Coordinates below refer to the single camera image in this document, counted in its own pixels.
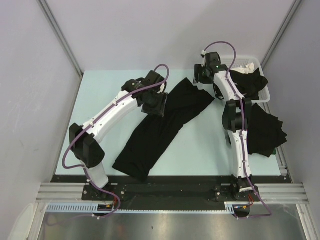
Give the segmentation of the black t shirt blue logo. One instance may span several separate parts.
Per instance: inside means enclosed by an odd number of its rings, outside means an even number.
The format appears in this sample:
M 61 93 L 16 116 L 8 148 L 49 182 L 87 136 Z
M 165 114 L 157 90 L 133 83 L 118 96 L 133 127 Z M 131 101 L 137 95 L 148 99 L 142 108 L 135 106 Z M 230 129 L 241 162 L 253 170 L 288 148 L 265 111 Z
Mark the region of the black t shirt blue logo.
M 112 168 L 141 182 L 185 124 L 202 113 L 215 98 L 198 89 L 188 78 L 167 97 L 164 117 L 147 115 L 136 127 Z

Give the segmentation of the white plastic laundry basket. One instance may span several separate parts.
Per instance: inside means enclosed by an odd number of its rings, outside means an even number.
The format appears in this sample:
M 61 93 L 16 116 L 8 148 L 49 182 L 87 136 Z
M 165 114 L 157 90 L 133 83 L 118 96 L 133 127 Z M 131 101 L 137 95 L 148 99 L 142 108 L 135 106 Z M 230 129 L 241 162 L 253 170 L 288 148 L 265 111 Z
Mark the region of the white plastic laundry basket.
M 264 76 L 259 60 L 253 56 L 240 55 L 234 58 L 223 55 L 221 63 L 231 67 L 231 77 L 237 89 L 252 103 L 263 104 L 270 101 L 269 81 Z

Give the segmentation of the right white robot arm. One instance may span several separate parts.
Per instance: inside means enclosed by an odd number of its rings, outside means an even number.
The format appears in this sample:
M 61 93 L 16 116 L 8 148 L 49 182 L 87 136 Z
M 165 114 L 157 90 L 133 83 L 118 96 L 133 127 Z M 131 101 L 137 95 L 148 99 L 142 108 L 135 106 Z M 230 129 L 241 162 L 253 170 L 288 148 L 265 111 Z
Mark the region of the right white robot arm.
M 217 52 L 201 53 L 202 63 L 194 65 L 195 84 L 212 84 L 215 96 L 225 101 L 222 126 L 230 139 L 235 167 L 233 170 L 230 194 L 242 201 L 252 190 L 247 146 L 249 118 L 252 101 L 245 98 L 232 80 L 230 69 L 221 63 Z

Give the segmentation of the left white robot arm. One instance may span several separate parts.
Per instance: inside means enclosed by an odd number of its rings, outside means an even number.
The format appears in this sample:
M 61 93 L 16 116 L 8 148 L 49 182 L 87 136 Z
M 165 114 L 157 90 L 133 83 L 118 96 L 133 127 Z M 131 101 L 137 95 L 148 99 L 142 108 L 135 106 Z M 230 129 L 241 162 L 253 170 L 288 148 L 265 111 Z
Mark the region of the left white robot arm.
M 151 70 L 146 77 L 128 80 L 112 102 L 95 117 L 82 125 L 73 123 L 69 127 L 69 150 L 95 185 L 93 194 L 98 199 L 105 200 L 111 193 L 101 142 L 121 119 L 137 108 L 142 108 L 143 113 L 162 117 L 168 97 L 165 92 L 167 79 Z

